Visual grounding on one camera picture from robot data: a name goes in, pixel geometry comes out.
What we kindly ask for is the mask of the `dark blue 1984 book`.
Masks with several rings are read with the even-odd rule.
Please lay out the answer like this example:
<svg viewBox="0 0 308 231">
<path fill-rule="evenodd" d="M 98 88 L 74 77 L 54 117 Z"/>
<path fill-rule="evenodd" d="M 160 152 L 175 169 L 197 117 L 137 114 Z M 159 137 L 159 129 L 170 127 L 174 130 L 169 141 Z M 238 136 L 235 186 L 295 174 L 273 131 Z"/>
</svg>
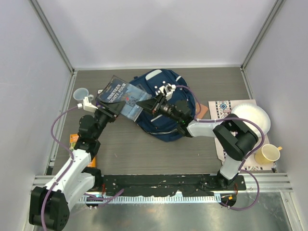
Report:
<svg viewBox="0 0 308 231">
<path fill-rule="evenodd" d="M 110 82 L 104 88 L 108 93 L 105 98 L 96 97 L 98 101 L 106 103 L 117 103 L 125 101 L 126 104 L 121 111 L 121 114 L 132 121 L 136 121 L 142 112 L 142 108 L 137 106 L 138 101 L 148 100 L 152 95 L 142 89 L 124 81 L 123 79 L 113 75 Z"/>
</svg>

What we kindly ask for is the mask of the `navy blue student backpack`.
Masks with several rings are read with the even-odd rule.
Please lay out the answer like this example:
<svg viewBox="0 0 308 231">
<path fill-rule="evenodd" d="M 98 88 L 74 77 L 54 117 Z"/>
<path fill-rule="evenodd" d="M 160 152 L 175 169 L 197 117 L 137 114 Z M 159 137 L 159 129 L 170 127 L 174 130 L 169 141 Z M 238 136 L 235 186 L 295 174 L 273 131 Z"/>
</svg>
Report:
<svg viewBox="0 0 308 231">
<path fill-rule="evenodd" d="M 165 142 L 192 137 L 187 127 L 195 116 L 195 100 L 186 81 L 168 69 L 155 69 L 129 82 L 152 97 L 138 102 L 143 108 L 136 120 L 146 133 Z"/>
</svg>

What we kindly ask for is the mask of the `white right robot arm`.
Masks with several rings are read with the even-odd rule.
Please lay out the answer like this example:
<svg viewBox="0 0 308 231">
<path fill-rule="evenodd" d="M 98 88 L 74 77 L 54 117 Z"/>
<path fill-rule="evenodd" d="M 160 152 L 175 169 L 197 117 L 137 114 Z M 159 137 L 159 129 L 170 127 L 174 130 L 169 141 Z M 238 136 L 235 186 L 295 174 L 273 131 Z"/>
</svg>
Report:
<svg viewBox="0 0 308 231">
<path fill-rule="evenodd" d="M 229 114 L 218 120 L 195 119 L 185 100 L 175 104 L 167 102 L 162 94 L 137 102 L 145 112 L 166 116 L 177 123 L 178 132 L 185 137 L 217 138 L 226 152 L 225 161 L 212 180 L 201 181 L 208 190 L 228 190 L 235 184 L 244 159 L 251 154 L 258 141 L 264 140 L 264 132 L 252 121 Z"/>
</svg>

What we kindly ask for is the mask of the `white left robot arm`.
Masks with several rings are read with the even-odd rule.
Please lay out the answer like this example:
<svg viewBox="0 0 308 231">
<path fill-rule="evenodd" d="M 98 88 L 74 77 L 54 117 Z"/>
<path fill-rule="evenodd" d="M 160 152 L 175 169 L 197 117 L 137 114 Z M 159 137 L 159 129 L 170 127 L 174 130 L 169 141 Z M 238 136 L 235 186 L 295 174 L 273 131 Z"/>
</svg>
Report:
<svg viewBox="0 0 308 231">
<path fill-rule="evenodd" d="M 30 196 L 29 223 L 44 230 L 61 231 L 68 222 L 70 212 L 88 191 L 102 188 L 99 170 L 89 170 L 88 164 L 100 148 L 98 138 L 108 123 L 119 116 L 125 101 L 93 105 L 88 97 L 75 108 L 92 115 L 84 115 L 79 121 L 78 140 L 73 150 L 66 148 L 69 158 L 59 172 L 43 187 L 36 186 Z"/>
</svg>

